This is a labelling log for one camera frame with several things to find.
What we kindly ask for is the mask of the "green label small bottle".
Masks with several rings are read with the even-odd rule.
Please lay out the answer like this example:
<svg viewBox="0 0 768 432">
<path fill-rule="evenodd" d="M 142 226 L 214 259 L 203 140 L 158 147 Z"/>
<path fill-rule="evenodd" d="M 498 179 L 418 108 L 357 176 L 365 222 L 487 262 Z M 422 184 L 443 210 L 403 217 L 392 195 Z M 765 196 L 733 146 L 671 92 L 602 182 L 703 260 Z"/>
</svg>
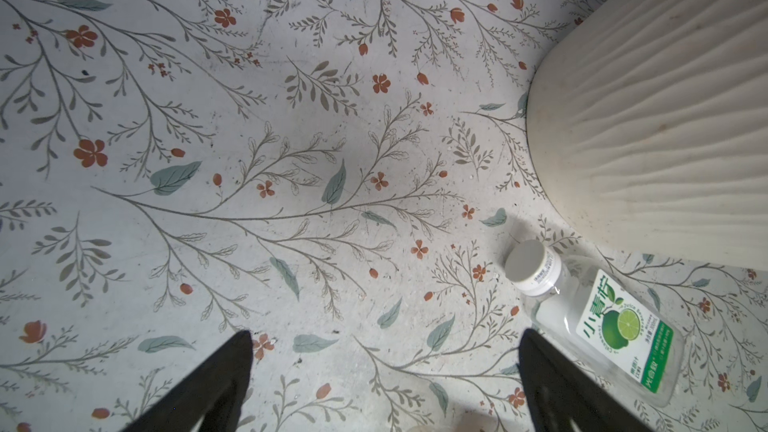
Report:
<svg viewBox="0 0 768 432">
<path fill-rule="evenodd" d="M 595 260 L 537 240 L 514 246 L 504 272 L 537 332 L 643 400 L 671 401 L 686 336 L 655 306 Z"/>
</svg>

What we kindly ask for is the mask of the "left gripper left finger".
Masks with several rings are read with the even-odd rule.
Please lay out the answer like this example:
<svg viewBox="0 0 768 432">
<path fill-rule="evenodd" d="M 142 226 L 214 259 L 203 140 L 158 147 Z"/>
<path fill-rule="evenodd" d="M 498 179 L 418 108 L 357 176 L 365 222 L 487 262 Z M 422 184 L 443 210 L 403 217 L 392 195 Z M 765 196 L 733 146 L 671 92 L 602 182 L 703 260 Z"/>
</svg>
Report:
<svg viewBox="0 0 768 432">
<path fill-rule="evenodd" d="M 252 334 L 239 331 L 172 388 L 127 431 L 237 429 L 253 364 Z"/>
</svg>

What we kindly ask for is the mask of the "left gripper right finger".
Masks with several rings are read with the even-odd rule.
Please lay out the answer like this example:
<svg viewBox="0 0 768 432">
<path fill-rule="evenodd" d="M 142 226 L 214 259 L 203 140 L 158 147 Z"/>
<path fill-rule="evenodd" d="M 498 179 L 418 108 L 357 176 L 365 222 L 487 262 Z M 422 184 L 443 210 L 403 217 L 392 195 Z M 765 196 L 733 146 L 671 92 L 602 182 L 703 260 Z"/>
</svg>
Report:
<svg viewBox="0 0 768 432">
<path fill-rule="evenodd" d="M 649 430 L 534 329 L 524 331 L 518 353 L 523 391 L 535 430 Z"/>
</svg>

